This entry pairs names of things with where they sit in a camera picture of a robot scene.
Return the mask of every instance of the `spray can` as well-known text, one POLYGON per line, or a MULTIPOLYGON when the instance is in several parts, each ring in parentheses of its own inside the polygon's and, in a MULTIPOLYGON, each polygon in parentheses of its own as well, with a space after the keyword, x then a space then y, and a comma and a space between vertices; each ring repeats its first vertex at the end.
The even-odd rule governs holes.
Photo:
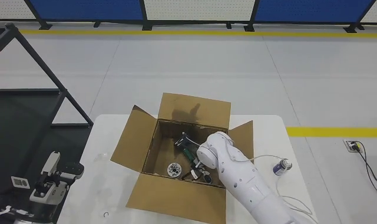
POLYGON ((281 159, 281 161, 273 167, 273 173, 275 173, 276 176, 281 176, 291 168, 292 163, 288 161, 288 159, 281 159))

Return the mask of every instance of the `power strip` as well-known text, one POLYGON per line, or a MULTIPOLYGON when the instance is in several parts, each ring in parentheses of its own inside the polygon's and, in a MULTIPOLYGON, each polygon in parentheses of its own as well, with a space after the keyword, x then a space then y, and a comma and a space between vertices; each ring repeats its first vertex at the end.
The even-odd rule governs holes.
POLYGON ((357 151, 352 148, 352 146, 357 145, 360 148, 360 153, 363 153, 362 148, 357 144, 356 141, 354 141, 354 140, 345 140, 344 139, 343 142, 344 142, 344 145, 346 146, 348 152, 350 152, 350 153, 357 153, 357 151))

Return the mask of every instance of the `can lid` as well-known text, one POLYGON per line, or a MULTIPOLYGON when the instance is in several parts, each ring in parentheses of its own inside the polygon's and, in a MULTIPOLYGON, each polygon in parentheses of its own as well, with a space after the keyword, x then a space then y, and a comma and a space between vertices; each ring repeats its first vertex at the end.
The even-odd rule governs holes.
POLYGON ((290 169, 292 167, 292 163, 288 159, 283 159, 283 167, 286 169, 290 169))

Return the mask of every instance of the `white pegboard panel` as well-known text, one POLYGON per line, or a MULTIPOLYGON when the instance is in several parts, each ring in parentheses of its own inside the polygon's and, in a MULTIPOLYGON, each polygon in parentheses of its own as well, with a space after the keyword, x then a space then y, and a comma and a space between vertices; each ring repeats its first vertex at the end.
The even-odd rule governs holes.
POLYGON ((24 0, 0 0, 0 19, 35 19, 24 0))
POLYGON ((366 13, 361 22, 377 22, 377 2, 375 2, 372 8, 366 13))
POLYGON ((148 20, 248 21, 255 0, 144 0, 148 20))

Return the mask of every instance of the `white table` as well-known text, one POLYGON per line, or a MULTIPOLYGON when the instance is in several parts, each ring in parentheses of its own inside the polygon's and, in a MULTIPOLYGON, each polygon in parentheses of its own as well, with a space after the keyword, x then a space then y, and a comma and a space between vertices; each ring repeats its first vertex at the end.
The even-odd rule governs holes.
MULTIPOLYGON (((127 119, 128 115, 97 117, 80 161, 85 167, 84 175, 71 187, 58 223, 199 223, 125 207, 139 173, 110 161, 110 158, 127 119)), ((288 158, 293 167, 279 181, 279 191, 282 195, 300 199, 313 210, 283 120, 279 116, 231 116, 230 129, 250 120, 254 121, 254 156, 273 154, 288 158)), ((273 190, 277 177, 272 168, 278 162, 272 157, 255 161, 259 172, 273 190)), ((227 223, 256 223, 229 192, 226 212, 227 223)))

